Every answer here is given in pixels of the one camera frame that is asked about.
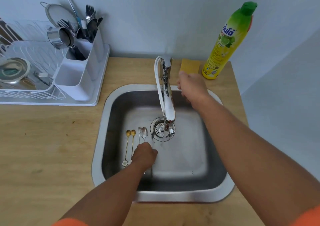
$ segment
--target yellow bottle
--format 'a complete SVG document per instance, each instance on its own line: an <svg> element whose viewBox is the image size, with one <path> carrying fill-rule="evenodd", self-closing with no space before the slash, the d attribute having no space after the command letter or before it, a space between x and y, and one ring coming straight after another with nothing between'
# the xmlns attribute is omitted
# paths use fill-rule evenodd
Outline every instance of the yellow bottle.
<svg viewBox="0 0 320 226"><path fill-rule="evenodd" d="M250 30L253 13L257 8L255 2L245 2L234 12L219 34L218 40L202 69L207 79L215 79L228 62L231 55L241 44Z"/></svg>

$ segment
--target faucet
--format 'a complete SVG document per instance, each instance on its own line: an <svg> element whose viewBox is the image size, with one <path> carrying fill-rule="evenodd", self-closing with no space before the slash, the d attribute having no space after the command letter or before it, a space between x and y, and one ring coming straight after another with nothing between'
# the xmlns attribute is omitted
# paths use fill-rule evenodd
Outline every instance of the faucet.
<svg viewBox="0 0 320 226"><path fill-rule="evenodd" d="M158 74L158 63L160 61L160 75ZM171 86L169 83L170 71L172 58L169 56L159 56L156 58L154 63L154 74L155 80L157 82L158 95L160 100L160 105L164 117L164 130L169 132L169 135L175 133L173 129L173 124L176 119L176 111L174 108L174 100L172 98ZM162 90L159 82L159 78L162 79L163 85Z"/></svg>

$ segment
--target sink drain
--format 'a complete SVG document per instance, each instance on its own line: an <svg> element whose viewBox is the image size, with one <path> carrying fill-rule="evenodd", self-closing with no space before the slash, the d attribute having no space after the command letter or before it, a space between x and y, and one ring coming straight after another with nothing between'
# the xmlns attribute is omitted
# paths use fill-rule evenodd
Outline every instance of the sink drain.
<svg viewBox="0 0 320 226"><path fill-rule="evenodd" d="M158 117L151 123L150 133L154 133L154 138L160 142L167 142L174 136L174 134L170 135L168 131L165 131L165 121L163 117Z"/></svg>

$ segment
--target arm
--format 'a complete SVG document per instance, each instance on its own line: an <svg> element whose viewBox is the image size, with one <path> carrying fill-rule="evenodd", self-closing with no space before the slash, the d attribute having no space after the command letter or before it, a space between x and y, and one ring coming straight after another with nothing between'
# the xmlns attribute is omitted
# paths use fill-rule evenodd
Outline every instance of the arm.
<svg viewBox="0 0 320 226"><path fill-rule="evenodd" d="M158 151L145 142L139 144L132 163L94 188L61 219L78 219L89 226L121 226L135 198L144 172L151 167Z"/></svg>
<svg viewBox="0 0 320 226"><path fill-rule="evenodd" d="M320 183L214 100L200 75L179 73L178 88L199 112L228 173L264 224L290 225L320 204Z"/></svg>

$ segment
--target stainless steel sink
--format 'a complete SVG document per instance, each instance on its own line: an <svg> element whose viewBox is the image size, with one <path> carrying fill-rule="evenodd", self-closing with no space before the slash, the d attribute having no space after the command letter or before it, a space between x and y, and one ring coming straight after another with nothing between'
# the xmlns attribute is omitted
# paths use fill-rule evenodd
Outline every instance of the stainless steel sink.
<svg viewBox="0 0 320 226"><path fill-rule="evenodd" d="M176 110L173 136L161 131L163 114L156 85L131 84L110 94L103 109L92 162L95 186L124 169L126 131L138 132L138 127L146 127L146 142L153 144L158 156L152 170L146 171L139 184L136 201L215 202L232 191L234 182L201 117L181 96L177 86L172 85L171 89ZM213 92L209 93L221 102ZM133 149L138 142L137 133ZM131 158L131 151L132 136L127 160Z"/></svg>

